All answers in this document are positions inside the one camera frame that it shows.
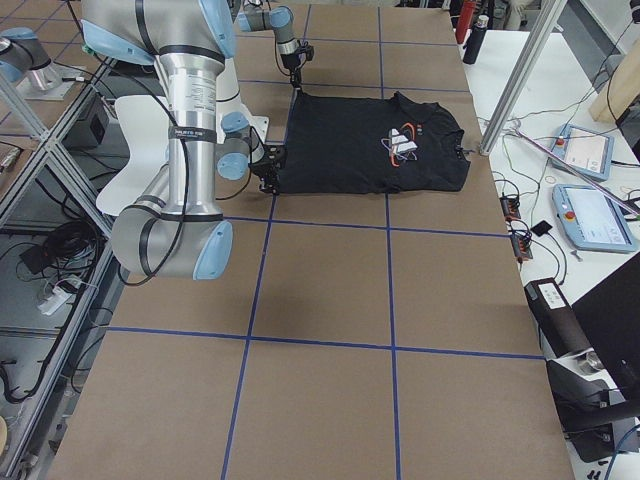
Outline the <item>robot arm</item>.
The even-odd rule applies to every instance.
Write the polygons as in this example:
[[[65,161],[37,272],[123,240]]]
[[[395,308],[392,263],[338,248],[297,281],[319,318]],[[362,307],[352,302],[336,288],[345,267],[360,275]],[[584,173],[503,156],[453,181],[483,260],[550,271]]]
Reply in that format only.
[[[233,228],[215,198],[215,178],[238,179],[263,158],[262,143],[240,112],[216,114],[217,79],[236,54],[234,29],[256,27],[246,3],[85,1],[82,26],[93,51],[153,66],[165,82],[167,160],[142,194],[117,216],[114,254],[146,278],[219,278]]]
[[[271,31],[274,35],[276,65],[296,91],[302,90],[302,69],[314,58],[314,47],[299,39],[293,28],[294,15],[287,6],[264,9],[261,1],[244,1],[236,16],[243,32]]]

